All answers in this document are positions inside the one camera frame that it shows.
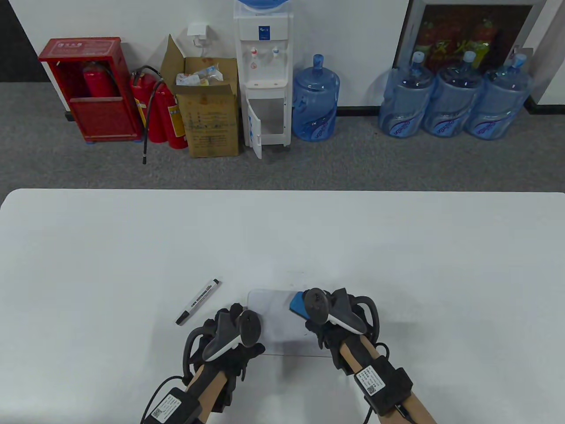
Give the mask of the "person's left hand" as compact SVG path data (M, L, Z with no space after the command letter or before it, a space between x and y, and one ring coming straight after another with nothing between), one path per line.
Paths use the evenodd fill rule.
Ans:
M192 330L186 339L182 355L185 380L204 365L224 372L228 379L244 379L249 361L266 350L259 341L261 334L257 313L240 303L218 310L214 318Z

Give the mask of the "person's right hand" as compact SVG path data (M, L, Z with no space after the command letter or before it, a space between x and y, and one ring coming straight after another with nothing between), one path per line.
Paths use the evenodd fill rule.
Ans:
M330 350L334 366L345 375L361 371L380 356L364 334L352 333L329 322L318 325L307 320L305 327L315 333L320 348Z

